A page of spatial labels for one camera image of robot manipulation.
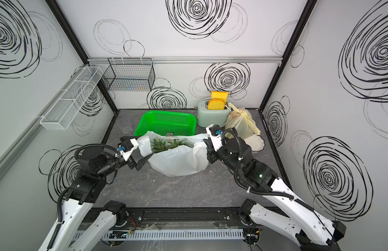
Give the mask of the green pineapple front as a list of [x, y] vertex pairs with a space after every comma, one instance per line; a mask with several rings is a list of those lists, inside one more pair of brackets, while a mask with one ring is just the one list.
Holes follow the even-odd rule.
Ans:
[[155, 138], [151, 142], [151, 149], [153, 153], [160, 153], [163, 151], [167, 151], [170, 147], [170, 143], [163, 139]]

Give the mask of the green pineapple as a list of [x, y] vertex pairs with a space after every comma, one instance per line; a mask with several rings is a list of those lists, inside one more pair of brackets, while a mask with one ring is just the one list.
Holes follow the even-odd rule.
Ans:
[[153, 153], [160, 153], [163, 151], [167, 151], [170, 147], [170, 143], [163, 139], [155, 138], [151, 142], [151, 149]]
[[169, 149], [174, 149], [174, 148], [177, 148], [179, 146], [187, 146], [189, 148], [193, 148], [194, 147], [194, 144], [186, 139], [172, 139], [170, 142], [169, 142]]

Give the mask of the white bunny print plastic bag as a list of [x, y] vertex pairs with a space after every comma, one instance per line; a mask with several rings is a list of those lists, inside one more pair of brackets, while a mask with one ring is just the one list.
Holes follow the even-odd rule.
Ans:
[[[153, 153], [151, 142], [153, 139], [163, 139], [170, 142], [172, 139], [186, 139], [194, 144], [193, 148], [185, 145], [174, 149], [168, 149], [160, 153]], [[147, 132], [137, 139], [140, 154], [145, 157], [150, 155], [148, 160], [152, 169], [169, 177], [188, 176], [205, 170], [209, 161], [207, 159], [206, 145], [203, 142], [208, 135], [205, 133], [195, 136], [166, 137], [154, 132]]]

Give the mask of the yellowish fruit print plastic bag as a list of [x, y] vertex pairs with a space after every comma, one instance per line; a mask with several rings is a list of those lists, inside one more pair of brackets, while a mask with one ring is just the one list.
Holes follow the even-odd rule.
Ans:
[[260, 136], [260, 130], [250, 112], [245, 108], [237, 108], [231, 102], [228, 104], [232, 112], [227, 118], [225, 128], [235, 128], [238, 136], [247, 139], [253, 135]]

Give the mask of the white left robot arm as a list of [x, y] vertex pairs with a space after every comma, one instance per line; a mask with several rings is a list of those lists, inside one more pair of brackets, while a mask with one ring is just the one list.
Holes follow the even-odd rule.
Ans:
[[66, 188], [57, 200], [57, 220], [41, 244], [41, 251], [91, 251], [101, 238], [113, 227], [122, 228], [134, 219], [126, 205], [118, 201], [107, 202], [99, 215], [76, 240], [73, 240], [80, 224], [92, 209], [103, 188], [109, 184], [107, 176], [117, 174], [124, 166], [133, 169], [143, 167], [148, 157], [138, 162], [132, 153], [138, 149], [135, 137], [121, 140], [117, 148], [97, 143], [79, 147], [74, 158], [80, 165], [78, 177]]

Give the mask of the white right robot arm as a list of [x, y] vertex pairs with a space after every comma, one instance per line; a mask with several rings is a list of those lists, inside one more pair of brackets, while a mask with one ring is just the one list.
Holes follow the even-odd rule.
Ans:
[[293, 241], [302, 251], [340, 250], [338, 241], [345, 236], [346, 226], [320, 215], [300, 199], [273, 169], [253, 157], [251, 147], [236, 129], [211, 124], [206, 133], [208, 161], [222, 162], [239, 187], [263, 196], [283, 212], [273, 212], [246, 199], [239, 210], [243, 223], [268, 227]]

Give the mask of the mint green toaster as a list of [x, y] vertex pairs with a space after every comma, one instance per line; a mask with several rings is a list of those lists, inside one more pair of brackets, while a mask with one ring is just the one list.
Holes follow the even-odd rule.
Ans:
[[217, 124], [220, 127], [225, 126], [228, 116], [232, 110], [228, 105], [225, 105], [223, 110], [209, 110], [208, 104], [211, 98], [205, 98], [198, 104], [197, 109], [197, 124], [200, 127], [206, 128], [211, 124]]

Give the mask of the white scalloped plate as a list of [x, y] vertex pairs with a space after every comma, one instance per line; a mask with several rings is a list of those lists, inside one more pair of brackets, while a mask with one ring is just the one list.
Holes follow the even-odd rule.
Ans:
[[251, 137], [246, 138], [245, 143], [250, 146], [252, 152], [260, 152], [265, 147], [265, 141], [256, 134], [253, 134]]

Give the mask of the clear plastic cup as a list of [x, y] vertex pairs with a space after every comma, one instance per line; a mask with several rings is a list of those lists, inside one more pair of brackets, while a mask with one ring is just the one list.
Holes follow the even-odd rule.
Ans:
[[129, 118], [118, 118], [116, 124], [123, 134], [129, 134], [133, 131], [132, 123]]

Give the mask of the green plastic basket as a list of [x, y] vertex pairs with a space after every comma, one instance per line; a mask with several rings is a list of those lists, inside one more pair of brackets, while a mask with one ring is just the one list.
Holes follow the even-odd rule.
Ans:
[[192, 114], [151, 110], [142, 115], [134, 132], [143, 136], [151, 131], [161, 136], [173, 132], [174, 136], [195, 135], [197, 118]]

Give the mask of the front toast slice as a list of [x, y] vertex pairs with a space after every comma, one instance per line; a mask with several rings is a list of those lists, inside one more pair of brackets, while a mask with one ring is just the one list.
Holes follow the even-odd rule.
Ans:
[[208, 110], [224, 110], [226, 101], [224, 99], [210, 99], [208, 101], [207, 109]]

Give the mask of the toast slice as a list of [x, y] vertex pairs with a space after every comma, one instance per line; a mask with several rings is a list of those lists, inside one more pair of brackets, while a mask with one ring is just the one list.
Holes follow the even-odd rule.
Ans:
[[226, 103], [227, 98], [228, 98], [228, 92], [218, 92], [218, 91], [212, 91], [211, 92], [211, 97], [213, 99], [220, 99], [224, 103]]
[[207, 109], [208, 110], [224, 110], [226, 101], [224, 99], [210, 99], [208, 101]]

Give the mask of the back toast slice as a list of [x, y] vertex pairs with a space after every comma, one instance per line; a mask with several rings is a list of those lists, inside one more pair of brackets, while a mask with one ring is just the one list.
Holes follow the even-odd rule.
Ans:
[[228, 98], [228, 92], [218, 92], [218, 91], [212, 91], [211, 92], [211, 97], [213, 99], [220, 99], [224, 103], [226, 103], [227, 98]]

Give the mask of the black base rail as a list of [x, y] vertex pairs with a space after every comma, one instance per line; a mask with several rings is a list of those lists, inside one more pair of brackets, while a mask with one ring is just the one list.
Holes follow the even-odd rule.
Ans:
[[112, 230], [143, 229], [153, 224], [203, 222], [215, 227], [254, 226], [249, 219], [240, 216], [239, 207], [227, 208], [127, 208], [124, 225], [116, 225]]

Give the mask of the white mesh wall shelf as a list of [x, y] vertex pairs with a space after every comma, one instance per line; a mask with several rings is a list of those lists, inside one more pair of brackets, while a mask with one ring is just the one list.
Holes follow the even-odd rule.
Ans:
[[79, 68], [40, 125], [47, 130], [66, 130], [78, 114], [96, 116], [103, 107], [103, 97], [97, 88], [102, 75], [100, 67]]

